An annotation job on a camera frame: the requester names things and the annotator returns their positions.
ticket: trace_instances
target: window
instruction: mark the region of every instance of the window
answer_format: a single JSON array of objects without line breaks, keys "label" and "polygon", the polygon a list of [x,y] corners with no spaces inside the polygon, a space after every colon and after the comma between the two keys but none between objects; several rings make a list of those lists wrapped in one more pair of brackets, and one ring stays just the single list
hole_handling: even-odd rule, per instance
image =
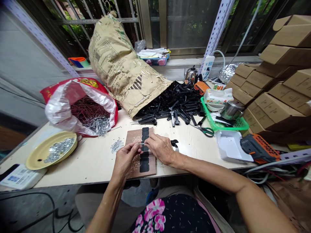
[{"label": "window", "polygon": [[[132,45],[169,48],[171,56],[202,57],[222,0],[18,0],[65,57],[88,57],[96,22],[112,10]],[[234,0],[218,50],[233,55],[259,0]],[[240,55],[257,55],[274,36],[276,19],[311,15],[310,0],[263,0]]]}]

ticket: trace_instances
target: red plastic bag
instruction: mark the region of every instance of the red plastic bag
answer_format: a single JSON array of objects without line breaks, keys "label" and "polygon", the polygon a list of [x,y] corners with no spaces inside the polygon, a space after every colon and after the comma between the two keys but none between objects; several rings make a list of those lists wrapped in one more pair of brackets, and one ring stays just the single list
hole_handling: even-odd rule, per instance
[{"label": "red plastic bag", "polygon": [[45,114],[55,126],[72,132],[89,136],[96,133],[82,125],[71,114],[70,106],[84,96],[89,96],[110,113],[109,124],[112,128],[118,120],[118,108],[115,100],[108,94],[106,88],[93,78],[72,78],[46,87],[40,91],[46,102]]}]

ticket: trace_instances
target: window sill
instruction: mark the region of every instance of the window sill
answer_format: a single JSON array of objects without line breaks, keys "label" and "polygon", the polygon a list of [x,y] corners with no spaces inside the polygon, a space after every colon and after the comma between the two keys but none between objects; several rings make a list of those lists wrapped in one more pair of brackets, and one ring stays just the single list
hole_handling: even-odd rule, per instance
[{"label": "window sill", "polygon": [[[233,57],[226,57],[226,63],[230,62]],[[171,59],[167,61],[166,66],[153,66],[155,70],[161,73],[163,70],[171,70],[171,69],[184,69],[186,67],[187,69],[191,66],[195,65],[197,69],[200,68],[202,64],[203,58],[186,58],[186,59]],[[213,68],[216,67],[222,67],[223,66],[223,58],[222,57],[216,57],[214,61]],[[237,62],[246,62],[246,63],[260,63],[262,62],[258,56],[241,56],[236,57],[234,60],[234,63]],[[94,71],[91,66],[78,68],[74,67],[74,70],[77,71],[79,74],[94,74]],[[68,71],[65,69],[62,69],[62,72],[65,74],[68,74]]]}]

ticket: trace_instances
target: hand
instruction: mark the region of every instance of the hand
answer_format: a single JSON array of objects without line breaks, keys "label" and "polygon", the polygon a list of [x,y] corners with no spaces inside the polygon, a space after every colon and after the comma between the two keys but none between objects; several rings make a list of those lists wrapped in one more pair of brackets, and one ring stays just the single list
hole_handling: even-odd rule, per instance
[{"label": "hand", "polygon": [[173,150],[169,138],[158,134],[150,134],[144,143],[163,164],[174,167],[173,162],[176,161],[178,153]]},{"label": "hand", "polygon": [[114,163],[114,168],[112,172],[112,181],[121,182],[123,185],[126,182],[126,179],[130,175],[130,168],[132,164],[132,160],[135,155],[142,153],[141,141],[132,142],[130,144],[125,145],[120,150],[117,151],[116,161]]}]

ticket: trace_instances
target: white container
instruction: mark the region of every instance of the white container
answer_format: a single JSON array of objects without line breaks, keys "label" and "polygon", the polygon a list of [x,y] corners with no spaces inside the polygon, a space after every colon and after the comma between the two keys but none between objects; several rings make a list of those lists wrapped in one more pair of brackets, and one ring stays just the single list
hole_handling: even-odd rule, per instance
[{"label": "white container", "polygon": [[38,183],[46,171],[47,169],[28,170],[25,165],[20,164],[0,182],[0,185],[20,190],[30,189]]},{"label": "white container", "polygon": [[215,132],[220,158],[228,162],[253,162],[251,155],[245,153],[240,145],[242,135],[238,131],[219,130]]},{"label": "white container", "polygon": [[206,104],[206,107],[208,110],[212,112],[218,112],[219,110],[224,108],[224,105],[212,105],[212,104]]}]

